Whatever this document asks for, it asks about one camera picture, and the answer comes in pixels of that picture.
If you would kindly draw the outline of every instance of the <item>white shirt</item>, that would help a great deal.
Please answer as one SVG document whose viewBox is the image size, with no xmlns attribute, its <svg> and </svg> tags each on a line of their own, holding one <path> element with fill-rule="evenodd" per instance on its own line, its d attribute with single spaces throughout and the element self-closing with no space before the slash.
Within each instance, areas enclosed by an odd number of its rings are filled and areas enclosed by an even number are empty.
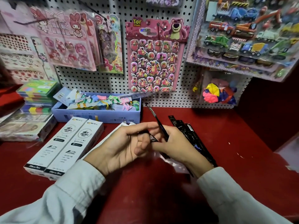
<svg viewBox="0 0 299 224">
<path fill-rule="evenodd" d="M 43 197 L 0 217 L 0 223 L 80 223 L 105 178 L 92 165 L 78 160 Z M 217 167 L 197 183 L 220 224 L 291 224 L 245 192 L 226 171 Z"/>
</svg>

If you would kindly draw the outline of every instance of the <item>black pen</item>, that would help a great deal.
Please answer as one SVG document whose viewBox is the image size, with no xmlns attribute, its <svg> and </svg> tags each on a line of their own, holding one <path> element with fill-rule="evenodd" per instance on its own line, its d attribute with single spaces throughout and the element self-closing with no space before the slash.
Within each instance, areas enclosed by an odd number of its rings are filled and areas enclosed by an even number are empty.
<svg viewBox="0 0 299 224">
<path fill-rule="evenodd" d="M 168 139 L 169 139 L 169 135 L 167 134 L 167 131 L 166 131 L 165 128 L 163 127 L 162 123 L 159 121 L 159 119 L 158 119 L 156 113 L 153 111 L 153 109 L 151 108 L 151 106 L 150 106 L 148 103 L 145 103 L 145 105 L 150 109 L 150 111 L 152 112 L 152 114 L 153 114 L 154 117 L 156 118 L 156 120 L 157 120 L 157 122 L 158 122 L 158 125 L 159 125 L 161 131 L 163 132 L 163 134 L 164 134 L 164 136 L 165 136 L 165 140 L 168 141 Z M 188 167 L 186 167 L 186 168 L 187 168 L 189 174 L 190 174 L 192 177 L 194 177 L 193 174 L 192 174 L 192 172 L 189 170 L 189 168 L 188 168 Z"/>
</svg>

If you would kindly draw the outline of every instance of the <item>blue box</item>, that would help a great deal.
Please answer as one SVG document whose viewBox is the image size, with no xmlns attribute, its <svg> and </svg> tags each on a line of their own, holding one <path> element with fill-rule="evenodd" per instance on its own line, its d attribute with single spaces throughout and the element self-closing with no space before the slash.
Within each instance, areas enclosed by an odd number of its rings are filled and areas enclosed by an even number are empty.
<svg viewBox="0 0 299 224">
<path fill-rule="evenodd" d="M 101 96 L 119 96 L 121 94 L 114 93 L 86 93 L 89 95 L 101 95 Z M 139 100 L 139 107 L 141 108 L 141 98 L 135 99 Z M 103 123 L 122 123 L 123 121 L 140 123 L 140 108 L 139 111 L 134 110 L 76 110 L 76 109 L 66 109 L 66 106 L 60 102 L 57 102 L 53 108 L 52 113 L 58 122 L 67 122 L 72 117 L 81 117 L 85 119 L 93 119 Z"/>
</svg>

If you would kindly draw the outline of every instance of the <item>shirt cuff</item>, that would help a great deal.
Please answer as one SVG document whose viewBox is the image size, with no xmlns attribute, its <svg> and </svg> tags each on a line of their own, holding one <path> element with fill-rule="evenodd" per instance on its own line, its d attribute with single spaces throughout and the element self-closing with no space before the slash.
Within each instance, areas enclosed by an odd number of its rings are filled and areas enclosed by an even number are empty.
<svg viewBox="0 0 299 224">
<path fill-rule="evenodd" d="M 88 207 L 96 196 L 105 177 L 91 164 L 78 160 L 55 185 L 70 195 L 77 203 Z"/>
<path fill-rule="evenodd" d="M 244 193 L 241 186 L 222 167 L 203 174 L 197 184 L 212 208 L 237 200 Z"/>
</svg>

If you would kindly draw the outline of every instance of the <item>red tabletop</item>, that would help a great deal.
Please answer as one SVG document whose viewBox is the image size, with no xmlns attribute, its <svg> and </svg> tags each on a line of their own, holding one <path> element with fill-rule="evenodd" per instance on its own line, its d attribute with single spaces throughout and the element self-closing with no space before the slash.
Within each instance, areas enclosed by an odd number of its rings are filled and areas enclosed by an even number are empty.
<svg viewBox="0 0 299 224">
<path fill-rule="evenodd" d="M 153 108 L 163 124 L 168 115 L 191 123 L 207 149 L 241 187 L 289 220 L 299 219 L 299 175 L 273 153 L 234 110 Z M 148 108 L 142 121 L 155 121 Z M 30 175 L 23 165 L 47 140 L 0 145 L 0 215 L 39 199 L 53 181 Z M 101 139 L 118 124 L 104 124 Z M 215 218 L 194 180 L 161 159 L 139 159 L 113 173 L 88 210 L 88 223 L 181 223 Z"/>
</svg>

